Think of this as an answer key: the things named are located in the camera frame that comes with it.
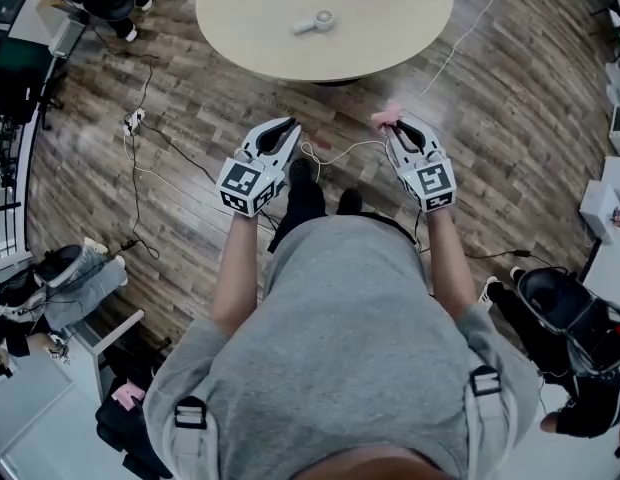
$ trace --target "gray t-shirt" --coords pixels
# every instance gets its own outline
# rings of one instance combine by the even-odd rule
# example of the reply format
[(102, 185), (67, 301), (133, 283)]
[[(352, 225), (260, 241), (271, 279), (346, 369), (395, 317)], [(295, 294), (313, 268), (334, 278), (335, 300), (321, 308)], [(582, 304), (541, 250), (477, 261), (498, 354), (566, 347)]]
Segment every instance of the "gray t-shirt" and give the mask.
[(263, 302), (230, 340), (209, 320), (193, 322), (146, 398), (153, 446), (162, 456), (166, 419), (205, 379), (221, 479), (287, 479), (384, 443), (464, 477), (469, 334), (509, 370), (519, 434), (537, 405), (530, 363), (486, 315), (467, 313), (455, 325), (430, 297), (417, 252), (395, 229), (362, 217), (310, 221), (279, 245)]

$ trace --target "backpack strap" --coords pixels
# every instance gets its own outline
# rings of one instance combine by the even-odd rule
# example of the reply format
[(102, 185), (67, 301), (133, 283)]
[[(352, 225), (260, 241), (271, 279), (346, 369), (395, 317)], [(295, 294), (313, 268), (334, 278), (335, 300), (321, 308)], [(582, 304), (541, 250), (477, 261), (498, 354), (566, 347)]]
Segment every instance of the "backpack strap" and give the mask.
[(179, 401), (163, 428), (163, 456), (176, 480), (219, 480), (219, 429), (205, 384)]
[(464, 402), (468, 423), (467, 478), (488, 479), (514, 446), (517, 405), (512, 393), (501, 383), (499, 372), (472, 350)]

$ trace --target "white cable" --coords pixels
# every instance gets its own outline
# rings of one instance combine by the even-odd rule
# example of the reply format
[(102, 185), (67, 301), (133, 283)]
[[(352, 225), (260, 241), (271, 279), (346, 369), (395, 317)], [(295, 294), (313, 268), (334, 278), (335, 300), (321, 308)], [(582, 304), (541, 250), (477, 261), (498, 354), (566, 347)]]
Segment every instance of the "white cable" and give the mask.
[(586, 223), (586, 220), (583, 219), (583, 245), (585, 245), (588, 249), (592, 249), (592, 246), (596, 243), (596, 240), (593, 240), (592, 242), (588, 243), (588, 224)]
[(461, 43), (461, 41), (463, 41), (466, 37), (468, 37), (472, 31), (477, 27), (479, 20), (481, 19), (481, 17), (488, 11), (488, 9), (490, 9), (490, 6), (492, 5), (492, 3), (495, 0), (490, 0), (488, 2), (488, 5), (485, 6), (485, 8), (483, 9), (483, 11), (481, 11), (479, 13), (479, 15), (477, 16), (477, 19), (474, 20), (474, 23), (472, 24), (472, 26), (470, 27), (470, 29), (463, 34), (456, 43), (454, 43), (454, 45), (452, 46), (452, 51), (450, 52), (450, 55), (448, 55), (448, 58), (446, 59), (446, 61), (443, 63), (443, 65), (441, 66), (441, 68), (439, 68), (439, 71), (437, 71), (437, 74), (434, 75), (434, 78), (432, 80), (430, 80), (430, 83), (426, 86), (426, 88), (421, 91), (421, 94), (419, 94), (419, 96), (417, 96), (417, 99), (415, 100), (415, 103), (417, 101), (419, 101), (421, 99), (421, 97), (428, 92), (428, 89), (430, 89), (430, 87), (432, 87), (432, 84), (434, 84), (434, 82), (437, 80), (437, 78), (439, 78), (439, 75), (443, 72), (443, 70), (446, 68), (446, 66), (448, 65), (448, 62), (450, 62), (450, 59), (452, 59), (452, 56), (454, 55), (454, 52), (457, 51), (457, 46), (459, 46), (459, 44)]
[[(319, 157), (314, 154), (314, 149), (312, 148), (312, 144), (310, 144), (308, 141), (306, 141), (303, 144), (301, 144), (301, 151), (303, 151), (306, 155), (308, 155), (310, 158), (312, 158), (315, 161), (315, 163), (317, 164), (318, 169), (317, 169), (317, 179), (316, 179), (316, 181), (319, 181), (319, 176), (321, 175), (321, 166), (322, 165), (333, 164), (337, 160), (339, 160), (340, 158), (342, 158), (342, 157), (346, 156), (348, 153), (350, 153), (350, 150), (352, 150), (353, 148), (356, 148), (357, 146), (363, 146), (364, 144), (381, 144), (385, 148), (385, 150), (386, 150), (386, 156), (388, 157), (388, 161), (390, 163), (392, 163), (392, 160), (390, 158), (390, 151), (388, 151), (388, 144), (389, 144), (389, 142), (390, 142), (389, 140), (387, 140), (386, 142), (381, 142), (380, 140), (366, 140), (364, 142), (357, 142), (356, 144), (353, 144), (348, 149), (346, 149), (343, 153), (341, 153), (336, 158), (333, 158), (329, 162), (322, 162), (321, 160), (319, 160)], [(304, 146), (308, 146), (310, 148), (310, 150), (306, 151), (304, 149)]]
[[(457, 42), (456, 42), (456, 43), (454, 43), (454, 45), (452, 46), (452, 51), (450, 52), (450, 55), (448, 55), (448, 58), (445, 60), (445, 62), (444, 62), (444, 63), (443, 63), (443, 65), (441, 66), (441, 68), (439, 68), (439, 71), (437, 71), (437, 74), (436, 74), (436, 75), (434, 75), (434, 78), (433, 78), (432, 80), (430, 80), (430, 83), (426, 86), (426, 88), (425, 88), (423, 91), (421, 91), (421, 93), (419, 94), (419, 96), (417, 96), (417, 99), (415, 100), (415, 103), (416, 103), (417, 101), (419, 101), (419, 99), (421, 99), (421, 97), (422, 97), (422, 96), (423, 96), (426, 92), (428, 92), (428, 90), (430, 89), (430, 87), (432, 87), (432, 84), (434, 84), (434, 82), (437, 80), (437, 78), (439, 78), (439, 75), (440, 75), (441, 73), (443, 73), (443, 70), (446, 68), (446, 66), (447, 66), (447, 65), (448, 65), (448, 63), (450, 62), (450, 59), (452, 59), (452, 56), (453, 56), (453, 55), (454, 55), (454, 53), (456, 52), (456, 50), (457, 50), (457, 46), (459, 46), (459, 44), (461, 43), (461, 41), (463, 41), (466, 37), (468, 37), (468, 36), (472, 33), (472, 31), (473, 31), (473, 30), (477, 27), (477, 24), (479, 23), (479, 20), (480, 20), (480, 19), (481, 19), (481, 17), (482, 17), (482, 16), (483, 16), (483, 15), (484, 15), (487, 11), (488, 11), (488, 9), (490, 9), (490, 6), (492, 5), (492, 3), (493, 3), (494, 1), (495, 1), (495, 0), (490, 0), (490, 1), (488, 2), (488, 5), (486, 5), (486, 6), (485, 6), (485, 8), (483, 9), (483, 11), (481, 11), (481, 12), (479, 13), (479, 15), (478, 15), (478, 16), (477, 16), (477, 18), (474, 20), (474, 23), (472, 24), (472, 26), (470, 27), (470, 29), (469, 29), (469, 30), (468, 30), (465, 34), (463, 34), (463, 35), (462, 35), (462, 36), (461, 36), (461, 37), (457, 40)], [(309, 142), (307, 142), (307, 141), (306, 141), (306, 142), (304, 142), (303, 144), (301, 144), (301, 151), (303, 151), (306, 155), (308, 155), (309, 157), (311, 157), (311, 158), (315, 161), (315, 163), (317, 164), (317, 166), (318, 166), (318, 171), (317, 171), (317, 179), (316, 179), (316, 181), (318, 182), (318, 181), (319, 181), (319, 175), (321, 174), (321, 166), (322, 166), (322, 165), (330, 165), (330, 164), (332, 164), (332, 163), (336, 162), (337, 160), (339, 160), (341, 157), (343, 157), (343, 156), (347, 155), (347, 154), (350, 152), (350, 150), (352, 150), (352, 148), (355, 148), (356, 146), (362, 146), (362, 145), (364, 145), (364, 144), (381, 144), (382, 146), (385, 146), (385, 148), (386, 148), (386, 156), (388, 157), (388, 160), (389, 160), (389, 161), (390, 161), (390, 163), (392, 164), (392, 159), (391, 159), (391, 157), (390, 157), (390, 152), (388, 151), (388, 143), (389, 143), (389, 142), (390, 142), (389, 140), (388, 140), (388, 141), (386, 141), (385, 143), (380, 142), (380, 141), (378, 141), (378, 140), (368, 140), (368, 141), (365, 141), (365, 142), (357, 142), (356, 144), (353, 144), (353, 145), (352, 145), (352, 146), (350, 146), (348, 149), (346, 149), (343, 153), (341, 153), (341, 154), (340, 154), (339, 156), (337, 156), (336, 158), (334, 158), (334, 159), (330, 160), (329, 162), (322, 162), (321, 160), (319, 160), (319, 157), (317, 157), (317, 156), (314, 154), (314, 151), (313, 151), (313, 149), (312, 149), (312, 144), (310, 144), (310, 143), (309, 143)], [(310, 147), (310, 152), (306, 151), (306, 150), (303, 148), (306, 144)]]
[[(128, 161), (130, 162), (130, 165), (132, 165), (137, 171), (141, 171), (141, 172), (147, 172), (148, 174), (152, 174), (154, 176), (156, 176), (157, 178), (159, 178), (161, 181), (163, 181), (166, 185), (172, 187), (174, 190), (176, 190), (177, 192), (183, 194), (186, 197), (189, 197), (190, 199), (192, 199), (193, 201), (196, 201), (197, 203), (199, 203), (202, 206), (206, 206), (208, 208), (212, 208), (213, 210), (218, 211), (219, 213), (223, 213), (224, 215), (228, 215), (229, 217), (232, 217), (233, 214), (230, 212), (226, 212), (224, 210), (221, 210), (215, 206), (212, 206), (211, 204), (208, 203), (204, 203), (203, 201), (199, 201), (196, 197), (191, 196), (190, 194), (188, 194), (187, 192), (184, 192), (183, 190), (181, 190), (179, 187), (175, 187), (172, 183), (170, 183), (168, 180), (166, 180), (165, 178), (163, 178), (162, 176), (160, 176), (159, 174), (157, 174), (154, 171), (151, 171), (150, 169), (142, 169), (141, 167), (139, 167), (138, 165), (136, 165), (136, 163), (132, 160), (132, 158), (130, 158), (130, 155), (128, 154), (128, 147), (127, 147), (127, 143), (126, 143), (126, 137), (124, 135), (123, 137), (123, 150), (126, 153), (126, 157), (128, 157)], [(223, 231), (222, 229), (219, 229), (216, 226), (213, 226), (212, 224), (210, 224), (207, 221), (204, 221), (206, 224), (208, 224), (210, 227), (216, 229), (217, 231), (220, 231), (221, 233), (224, 234), (228, 234), (226, 231)], [(264, 231), (267, 231), (268, 233), (270, 233), (271, 235), (274, 235), (274, 231), (272, 231), (270, 228), (267, 228), (265, 226), (262, 226), (261, 224), (257, 224), (261, 229), (263, 229)]]

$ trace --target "wood plank floor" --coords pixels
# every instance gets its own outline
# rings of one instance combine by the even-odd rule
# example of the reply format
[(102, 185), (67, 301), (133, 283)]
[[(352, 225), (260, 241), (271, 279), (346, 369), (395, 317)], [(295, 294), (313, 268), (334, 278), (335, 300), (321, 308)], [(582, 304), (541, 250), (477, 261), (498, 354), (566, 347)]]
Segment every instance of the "wood plank floor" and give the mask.
[[(416, 102), (487, 1), (455, 0), (450, 22), (428, 49), (341, 88), (265, 80), (232, 65), (203, 38), (195, 0), (156, 0), (148, 13), (135, 11), (139, 38), (131, 45), (97, 29), (112, 50), (159, 57), (143, 103), (147, 121), (213, 175), (250, 128), (283, 115), (303, 124), (322, 160), (332, 159), (356, 142), (379, 139), (369, 116), (394, 99), (435, 127), (453, 158), (453, 213), (468, 253), (530, 249), (578, 270), (588, 254), (579, 201), (609, 151), (603, 64), (611, 52), (588, 36), (600, 25), (585, 0), (497, 0)], [(36, 255), (83, 236), (112, 250), (132, 238), (122, 118), (143, 97), (149, 61), (110, 55), (93, 30), (72, 54), (59, 94), (65, 108), (51, 112), (53, 129), (39, 133), (34, 151), (28, 233)], [(136, 146), (140, 167), (199, 202), (151, 174), (137, 175), (137, 231), (161, 257), (152, 260), (140, 246), (125, 253), (130, 282), (100, 316), (116, 321), (142, 308), (148, 338), (175, 340), (206, 312), (230, 219), (205, 206), (215, 203), (212, 184), (158, 134), (143, 129)], [(322, 169), (320, 183), (331, 211), (345, 188), (357, 186), (370, 207), (414, 228), (415, 205), (381, 147), (355, 148)], [(281, 197), (269, 211), (281, 216), (284, 207)], [(423, 223), (419, 236), (427, 246)], [(269, 238), (260, 231), (263, 266)], [(470, 260), (477, 286), (492, 273), (507, 278), (514, 260)]]

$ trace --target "wire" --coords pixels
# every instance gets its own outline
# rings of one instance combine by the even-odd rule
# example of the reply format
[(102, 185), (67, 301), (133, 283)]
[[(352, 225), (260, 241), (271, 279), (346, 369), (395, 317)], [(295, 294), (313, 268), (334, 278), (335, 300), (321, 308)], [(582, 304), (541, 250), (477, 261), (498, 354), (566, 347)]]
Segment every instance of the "wire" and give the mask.
[[(448, 55), (448, 57), (446, 58), (445, 62), (442, 64), (441, 68), (439, 68), (439, 71), (437, 71), (437, 73), (434, 75), (434, 77), (432, 78), (432, 80), (430, 80), (430, 83), (426, 86), (425, 89), (423, 89), (423, 91), (421, 91), (421, 93), (419, 93), (419, 95), (417, 96), (417, 99), (415, 100), (415, 103), (418, 102), (423, 95), (428, 92), (428, 90), (430, 89), (430, 87), (432, 87), (432, 85), (435, 83), (435, 81), (437, 80), (437, 78), (439, 78), (439, 75), (441, 73), (443, 73), (443, 71), (445, 70), (446, 66), (448, 65), (448, 63), (450, 62), (450, 60), (452, 59), (452, 57), (454, 56), (455, 52), (457, 51), (457, 46), (459, 46), (459, 44), (461, 44), (461, 42), (468, 37), (473, 31), (474, 29), (477, 27), (479, 21), (481, 20), (481, 18), (483, 17), (483, 15), (488, 11), (488, 9), (490, 9), (490, 6), (494, 3), (495, 0), (490, 0), (488, 2), (488, 4), (484, 7), (484, 9), (478, 14), (477, 18), (474, 20), (474, 23), (472, 24), (472, 26), (468, 29), (468, 31), (463, 34), (456, 43), (454, 43), (454, 45), (452, 46), (452, 51), (450, 52), (450, 55)], [(319, 176), (321, 175), (321, 166), (322, 165), (330, 165), (334, 162), (336, 162), (337, 160), (339, 160), (341, 157), (347, 155), (353, 148), (357, 147), (357, 146), (363, 146), (364, 144), (381, 144), (383, 146), (385, 146), (386, 149), (386, 156), (388, 157), (388, 161), (390, 162), (390, 164), (393, 164), (392, 162), (392, 158), (390, 157), (390, 152), (388, 151), (388, 144), (389, 144), (390, 140), (387, 140), (385, 143), (381, 142), (381, 141), (377, 141), (377, 140), (369, 140), (369, 141), (365, 141), (365, 142), (357, 142), (356, 144), (353, 144), (352, 146), (350, 146), (348, 149), (346, 149), (343, 153), (341, 153), (340, 155), (338, 155), (336, 158), (333, 158), (332, 160), (328, 161), (328, 162), (322, 162), (321, 160), (319, 160), (319, 158), (314, 154), (314, 151), (312, 149), (312, 144), (310, 144), (309, 142), (304, 142), (303, 144), (301, 144), (301, 151), (303, 151), (306, 155), (308, 155), (309, 157), (311, 157), (315, 163), (318, 165), (318, 170), (317, 170), (317, 179), (316, 181), (319, 181)], [(308, 145), (310, 148), (310, 151), (306, 151), (304, 149), (304, 146)]]
[(277, 229), (279, 228), (279, 226), (277, 226), (277, 225), (274, 223), (273, 218), (272, 218), (270, 215), (268, 215), (267, 213), (263, 212), (263, 211), (261, 212), (261, 214), (262, 214), (262, 215), (263, 215), (266, 219), (268, 219), (268, 222), (269, 222), (269, 223), (270, 223), (270, 225), (272, 226), (272, 229), (276, 232), (276, 231), (277, 231)]
[(421, 218), (421, 213), (422, 213), (422, 210), (421, 208), (419, 208), (419, 213), (417, 213), (417, 219), (414, 221), (414, 239), (417, 241), (419, 253), (423, 252), (422, 250), (423, 246), (421, 245), (421, 240), (419, 240), (419, 237), (417, 236), (417, 227), (419, 227), (419, 219)]
[(477, 16), (477, 18), (474, 20), (474, 23), (472, 24), (472, 26), (468, 29), (468, 31), (463, 34), (456, 43), (454, 43), (454, 45), (452, 45), (452, 51), (450, 52), (450, 55), (448, 55), (448, 58), (445, 60), (445, 62), (442, 64), (442, 66), (439, 68), (439, 71), (437, 71), (437, 74), (434, 75), (434, 78), (432, 80), (430, 80), (430, 83), (426, 86), (426, 88), (421, 91), (421, 93), (419, 94), (419, 96), (417, 96), (417, 99), (415, 100), (415, 103), (417, 101), (419, 101), (421, 99), (421, 97), (428, 92), (428, 90), (430, 89), (430, 87), (432, 87), (432, 84), (434, 84), (437, 80), (437, 78), (439, 78), (439, 75), (441, 73), (443, 73), (443, 70), (446, 68), (446, 66), (448, 65), (448, 63), (450, 62), (450, 60), (452, 59), (452, 56), (455, 54), (455, 52), (457, 51), (457, 46), (459, 46), (459, 44), (461, 44), (461, 42), (468, 37), (473, 31), (474, 29), (477, 27), (477, 25), (479, 24), (479, 20), (481, 20), (481, 18), (483, 17), (483, 15), (488, 12), (488, 9), (490, 9), (490, 6), (493, 4), (495, 0), (490, 0), (488, 2), (488, 5), (485, 6), (485, 8), (483, 9), (483, 11), (481, 11), (479, 13), (479, 15)]
[[(322, 165), (333, 164), (337, 160), (339, 160), (340, 158), (342, 158), (342, 157), (346, 156), (348, 153), (350, 153), (350, 151), (353, 148), (356, 148), (357, 146), (363, 146), (365, 144), (381, 144), (385, 148), (385, 150), (386, 150), (386, 156), (388, 157), (388, 161), (392, 164), (392, 160), (390, 159), (390, 151), (388, 150), (389, 143), (390, 143), (390, 140), (387, 140), (385, 142), (381, 142), (380, 140), (366, 140), (364, 142), (357, 142), (356, 144), (353, 144), (348, 149), (346, 149), (343, 153), (341, 153), (339, 156), (333, 158), (329, 162), (322, 162), (321, 160), (319, 160), (319, 157), (314, 154), (314, 149), (312, 148), (312, 144), (310, 144), (308, 141), (306, 141), (303, 144), (301, 144), (301, 151), (303, 151), (303, 153), (305, 153), (310, 158), (312, 158), (315, 161), (315, 163), (317, 164), (317, 166), (318, 166), (318, 169), (317, 169), (317, 179), (315, 181), (318, 182), (319, 181), (319, 176), (321, 176), (321, 166)], [(305, 146), (308, 146), (310, 148), (310, 150), (306, 151), (304, 149)]]
[[(76, 282), (77, 282), (77, 281), (79, 281), (80, 279), (83, 279), (83, 278), (84, 278), (85, 276), (87, 276), (90, 272), (92, 272), (95, 268), (98, 268), (98, 267), (100, 267), (100, 266), (105, 265), (106, 263), (108, 263), (110, 260), (112, 260), (113, 258), (115, 258), (115, 257), (117, 256), (117, 254), (119, 254), (120, 252), (127, 251), (128, 249), (130, 249), (130, 248), (134, 247), (134, 246), (135, 246), (135, 244), (136, 244), (136, 242), (126, 242), (125, 244), (122, 244), (121, 248), (120, 248), (117, 252), (115, 252), (115, 253), (111, 254), (111, 255), (110, 255), (110, 256), (108, 256), (105, 260), (103, 260), (103, 261), (101, 261), (101, 262), (97, 263), (97, 264), (96, 264), (96, 265), (94, 265), (94, 266), (93, 266), (90, 270), (88, 270), (87, 272), (84, 272), (83, 274), (81, 274), (81, 275), (80, 275), (79, 277), (77, 277), (76, 279), (73, 279), (72, 281), (70, 281), (68, 284), (63, 285), (61, 288), (59, 288), (59, 289), (58, 289), (56, 292), (54, 292), (53, 294), (46, 296), (46, 300), (44, 300), (43, 302), (40, 302), (40, 303), (39, 303), (39, 304), (37, 304), (36, 306), (31, 307), (30, 309), (28, 309), (28, 310), (27, 310), (27, 312), (28, 312), (28, 313), (30, 313), (30, 315), (32, 316), (32, 313), (34, 312), (34, 310), (35, 310), (35, 309), (37, 309), (37, 308), (39, 308), (39, 307), (41, 307), (41, 306), (43, 306), (43, 305), (46, 305), (46, 304), (50, 303), (50, 302), (52, 301), (52, 298), (53, 298), (53, 297), (55, 297), (56, 295), (60, 294), (61, 292), (65, 291), (65, 290), (67, 290), (70, 286), (72, 286), (74, 283), (76, 283)], [(74, 302), (78, 302), (79, 304), (81, 304), (81, 302), (79, 302), (79, 301), (71, 301), (71, 302), (61, 302), (61, 301), (56, 301), (56, 302), (59, 302), (59, 304), (71, 304), (71, 303), (74, 303)], [(83, 305), (82, 305), (82, 304), (81, 304), (81, 308), (82, 308), (82, 310), (81, 310), (81, 311), (82, 311), (82, 313), (85, 313), (85, 311), (83, 310)], [(45, 310), (42, 310), (42, 311), (41, 311), (41, 315), (39, 315), (39, 318), (37, 318), (37, 320), (36, 320), (36, 321), (35, 321), (35, 320), (34, 320), (34, 318), (33, 318), (34, 325), (33, 325), (33, 326), (32, 326), (32, 328), (30, 329), (30, 332), (32, 332), (32, 330), (36, 327), (37, 323), (39, 323), (39, 320), (41, 320), (41, 317), (43, 316), (44, 312), (45, 312)]]
[(472, 254), (466, 254), (466, 258), (470, 258), (473, 260), (487, 260), (489, 258), (498, 258), (499, 256), (505, 256), (506, 254), (512, 254), (514, 256), (516, 256), (516, 252), (519, 252), (519, 249), (515, 249), (512, 251), (503, 251), (503, 252), (499, 252), (497, 254), (488, 254), (486, 256), (473, 256)]
[(212, 177), (212, 175), (208, 172), (208, 170), (205, 167), (203, 167), (202, 165), (199, 165), (192, 158), (190, 158), (183, 151), (181, 151), (177, 146), (175, 146), (174, 143), (168, 138), (168, 136), (166, 134), (164, 134), (160, 130), (157, 130), (156, 128), (153, 128), (152, 126), (148, 126), (142, 119), (139, 119), (139, 122), (143, 126), (145, 126), (148, 130), (152, 130), (153, 132), (158, 133), (163, 138), (163, 140), (165, 140), (168, 143), (168, 145), (170, 145), (170, 147), (172, 147), (177, 153), (179, 153), (183, 158), (185, 158), (192, 165), (194, 165), (195, 167), (198, 167), (199, 169), (201, 169), (212, 183), (214, 183), (214, 184), (217, 183), (217, 181)]
[(537, 261), (540, 261), (541, 263), (545, 263), (546, 265), (548, 265), (550, 268), (560, 268), (560, 269), (564, 269), (566, 272), (568, 271), (567, 268), (565, 267), (555, 267), (554, 265), (551, 265), (550, 263), (548, 263), (546, 260), (539, 258), (539, 256), (535, 256), (534, 254), (530, 255), (531, 258), (534, 258)]
[(154, 247), (150, 247), (146, 242), (139, 236), (137, 233), (137, 225), (139, 224), (139, 219), (141, 217), (141, 212), (139, 210), (139, 190), (137, 189), (137, 149), (134, 145), (135, 134), (132, 133), (132, 185), (134, 186), (134, 204), (137, 208), (137, 219), (134, 221), (134, 226), (132, 226), (132, 234), (137, 237), (137, 240), (141, 242), (141, 244), (146, 248), (150, 257), (154, 260), (158, 260), (160, 257), (159, 251), (157, 251)]
[(539, 388), (539, 402), (541, 402), (541, 407), (543, 407), (543, 412), (545, 412), (547, 416), (548, 409), (546, 409), (546, 404), (543, 402), (543, 398), (541, 397), (541, 390), (543, 389), (543, 386), (545, 385), (546, 385), (546, 379), (542, 375), (541, 376), (541, 387)]
[(592, 246), (597, 242), (597, 240), (592, 240), (592, 242), (588, 243), (586, 240), (588, 237), (588, 224), (586, 223), (586, 219), (583, 220), (583, 245), (585, 245), (588, 249), (592, 249)]
[[(232, 214), (232, 213), (230, 213), (230, 212), (226, 212), (226, 211), (224, 211), (224, 210), (222, 210), (222, 209), (220, 209), (220, 208), (217, 208), (216, 206), (213, 206), (213, 205), (211, 205), (211, 204), (205, 203), (205, 202), (201, 201), (200, 199), (197, 199), (196, 197), (192, 196), (191, 194), (188, 194), (187, 192), (184, 192), (184, 191), (183, 191), (183, 190), (181, 190), (179, 187), (177, 187), (177, 186), (173, 185), (172, 183), (170, 183), (168, 180), (166, 180), (166, 179), (165, 179), (163, 176), (161, 176), (160, 174), (158, 174), (158, 173), (156, 173), (156, 172), (154, 172), (154, 171), (152, 171), (152, 170), (150, 170), (150, 169), (143, 169), (143, 168), (139, 167), (138, 165), (133, 164), (133, 162), (132, 162), (132, 158), (130, 158), (130, 154), (128, 153), (128, 148), (127, 148), (127, 143), (126, 143), (126, 138), (125, 138), (125, 136), (123, 137), (123, 150), (124, 150), (124, 152), (125, 152), (125, 154), (126, 154), (126, 157), (128, 158), (128, 161), (130, 162), (130, 165), (134, 165), (134, 168), (135, 168), (137, 171), (147, 172), (148, 174), (152, 174), (153, 176), (156, 176), (156, 177), (157, 177), (157, 178), (159, 178), (159, 179), (160, 179), (163, 183), (165, 183), (166, 185), (168, 185), (168, 186), (169, 186), (169, 187), (171, 187), (172, 189), (176, 190), (176, 191), (177, 191), (177, 192), (179, 192), (180, 194), (182, 194), (182, 195), (184, 195), (184, 196), (186, 196), (186, 197), (188, 197), (188, 198), (192, 199), (193, 201), (195, 201), (196, 203), (200, 204), (201, 206), (205, 206), (206, 208), (211, 208), (211, 209), (213, 209), (213, 210), (215, 210), (215, 211), (217, 211), (217, 212), (219, 212), (219, 213), (222, 213), (222, 214), (224, 214), (224, 215), (227, 215), (228, 217), (232, 217), (232, 216), (233, 216), (233, 214)], [(204, 221), (204, 222), (205, 222), (207, 225), (209, 225), (210, 227), (212, 227), (212, 228), (216, 229), (217, 231), (219, 231), (220, 233), (227, 234), (227, 231), (224, 231), (224, 230), (222, 230), (222, 229), (219, 229), (219, 228), (217, 228), (216, 226), (213, 226), (212, 224), (210, 224), (210, 223), (209, 223), (209, 222), (207, 222), (207, 221)], [(261, 229), (263, 229), (264, 231), (266, 231), (266, 232), (270, 233), (271, 235), (274, 235), (274, 233), (272, 232), (272, 230), (271, 230), (271, 229), (269, 229), (269, 228), (267, 228), (267, 227), (265, 227), (265, 226), (262, 226), (261, 224), (259, 224), (259, 227), (260, 227)]]
[(566, 375), (568, 375), (568, 373), (571, 372), (570, 368), (568, 368), (565, 372), (563, 372), (561, 375), (557, 375), (556, 373), (552, 373), (552, 372), (544, 372), (539, 370), (541, 373), (543, 373), (544, 375), (552, 375), (553, 377), (560, 379), (561, 377), (565, 377)]

